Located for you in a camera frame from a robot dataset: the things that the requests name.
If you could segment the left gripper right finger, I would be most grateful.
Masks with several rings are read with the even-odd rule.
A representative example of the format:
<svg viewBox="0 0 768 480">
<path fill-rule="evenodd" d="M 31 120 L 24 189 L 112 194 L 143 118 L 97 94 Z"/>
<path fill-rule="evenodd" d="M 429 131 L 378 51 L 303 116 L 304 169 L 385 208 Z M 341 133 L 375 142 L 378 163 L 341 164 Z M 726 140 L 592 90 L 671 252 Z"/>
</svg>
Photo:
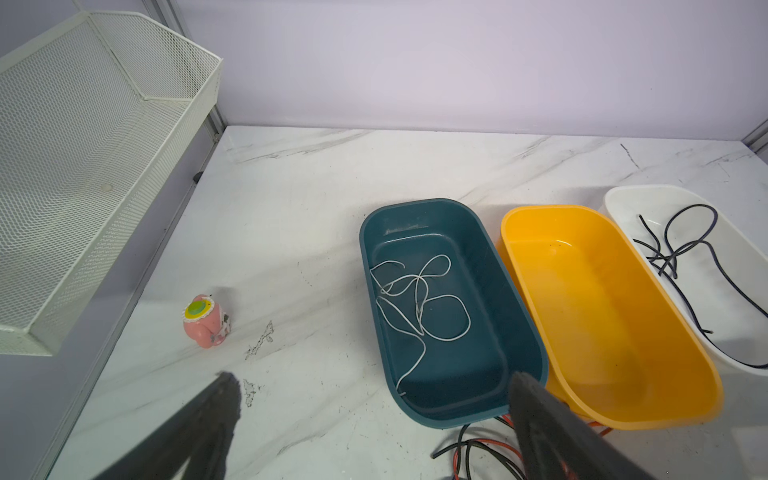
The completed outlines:
<svg viewBox="0 0 768 480">
<path fill-rule="evenodd" d="M 508 388 L 525 472 L 530 479 L 650 479 L 525 372 Z"/>
</svg>

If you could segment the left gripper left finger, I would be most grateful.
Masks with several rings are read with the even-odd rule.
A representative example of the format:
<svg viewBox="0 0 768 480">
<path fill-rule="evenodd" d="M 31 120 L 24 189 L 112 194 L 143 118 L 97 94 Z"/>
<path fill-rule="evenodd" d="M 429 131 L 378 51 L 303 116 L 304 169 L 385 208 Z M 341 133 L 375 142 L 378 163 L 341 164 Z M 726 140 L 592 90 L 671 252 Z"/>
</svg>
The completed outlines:
<svg viewBox="0 0 768 480">
<path fill-rule="evenodd" d="M 99 479 L 223 479 L 241 413 L 240 382 L 221 372 Z"/>
</svg>

